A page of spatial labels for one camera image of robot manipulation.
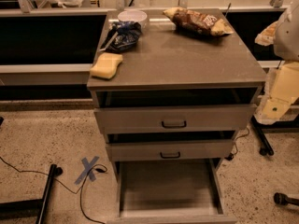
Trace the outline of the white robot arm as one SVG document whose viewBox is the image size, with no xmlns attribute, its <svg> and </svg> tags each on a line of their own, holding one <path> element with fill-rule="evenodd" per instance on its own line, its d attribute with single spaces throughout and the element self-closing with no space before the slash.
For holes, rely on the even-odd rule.
<svg viewBox="0 0 299 224">
<path fill-rule="evenodd" d="M 261 46 L 274 46 L 274 53 L 284 61 L 299 61 L 299 0 L 293 0 L 279 17 L 255 37 Z"/>
</svg>

